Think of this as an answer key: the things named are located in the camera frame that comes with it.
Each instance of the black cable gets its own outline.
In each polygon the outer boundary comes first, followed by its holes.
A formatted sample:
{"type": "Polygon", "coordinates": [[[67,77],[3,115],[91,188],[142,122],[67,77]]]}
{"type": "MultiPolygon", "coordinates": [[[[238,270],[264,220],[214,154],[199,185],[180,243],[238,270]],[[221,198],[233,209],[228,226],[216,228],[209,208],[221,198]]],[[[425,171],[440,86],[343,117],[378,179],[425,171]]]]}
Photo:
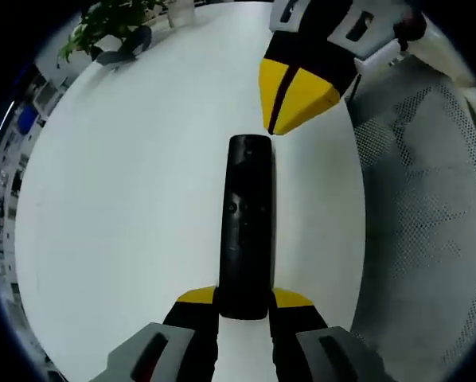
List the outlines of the black cable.
{"type": "Polygon", "coordinates": [[[358,89],[358,84],[360,83],[360,80],[362,79],[362,75],[359,74],[357,76],[357,79],[355,80],[355,84],[353,85],[353,90],[351,91],[351,94],[349,95],[349,98],[348,98],[348,103],[353,101],[353,98],[355,96],[355,93],[357,92],[357,89],[358,89]]]}

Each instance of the gray mesh fabric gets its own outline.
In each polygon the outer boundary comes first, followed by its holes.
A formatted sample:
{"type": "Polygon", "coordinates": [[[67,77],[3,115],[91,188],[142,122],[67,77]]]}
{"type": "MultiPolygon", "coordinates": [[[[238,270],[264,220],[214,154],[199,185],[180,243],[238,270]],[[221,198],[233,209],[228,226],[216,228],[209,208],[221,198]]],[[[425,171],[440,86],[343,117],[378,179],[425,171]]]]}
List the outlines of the gray mesh fabric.
{"type": "Polygon", "coordinates": [[[441,380],[476,338],[475,125],[450,80],[413,57],[349,112],[367,216],[352,331],[399,382],[441,380]]]}

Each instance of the white tabletop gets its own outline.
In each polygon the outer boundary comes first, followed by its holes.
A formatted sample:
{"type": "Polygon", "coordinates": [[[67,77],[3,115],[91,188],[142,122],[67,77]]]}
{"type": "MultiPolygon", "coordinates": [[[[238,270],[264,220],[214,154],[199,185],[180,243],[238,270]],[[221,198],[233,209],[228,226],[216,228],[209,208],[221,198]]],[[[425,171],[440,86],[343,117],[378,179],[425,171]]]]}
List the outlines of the white tabletop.
{"type": "MultiPolygon", "coordinates": [[[[92,64],[47,122],[22,183],[17,270],[29,323],[70,381],[101,372],[179,295],[217,283],[228,140],[265,134],[258,74],[270,9],[197,9],[198,26],[133,64],[92,64]]],[[[365,205],[345,105],[273,141],[275,285],[349,328],[365,205]]],[[[221,319],[219,350],[214,380],[276,380],[267,321],[221,319]]]]}

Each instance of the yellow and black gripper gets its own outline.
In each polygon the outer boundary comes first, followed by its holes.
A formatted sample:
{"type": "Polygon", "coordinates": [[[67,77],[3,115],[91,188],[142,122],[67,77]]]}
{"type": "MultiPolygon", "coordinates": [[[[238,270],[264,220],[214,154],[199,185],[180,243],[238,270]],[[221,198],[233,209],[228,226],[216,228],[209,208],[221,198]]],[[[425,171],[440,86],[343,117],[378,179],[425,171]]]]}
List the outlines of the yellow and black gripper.
{"type": "Polygon", "coordinates": [[[270,134],[286,134],[330,109],[353,82],[353,54],[327,41],[350,5],[313,0],[298,32],[274,32],[259,68],[263,125],[270,134]]]}

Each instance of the black remote control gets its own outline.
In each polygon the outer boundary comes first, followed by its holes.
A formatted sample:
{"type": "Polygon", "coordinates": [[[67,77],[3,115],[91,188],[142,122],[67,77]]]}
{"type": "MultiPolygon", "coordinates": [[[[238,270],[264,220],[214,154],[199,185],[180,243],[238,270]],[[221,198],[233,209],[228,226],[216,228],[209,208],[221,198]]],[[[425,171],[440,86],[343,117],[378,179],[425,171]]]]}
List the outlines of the black remote control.
{"type": "Polygon", "coordinates": [[[257,320],[271,296],[273,157],[263,135],[229,141],[220,239],[219,313],[257,320]]]}

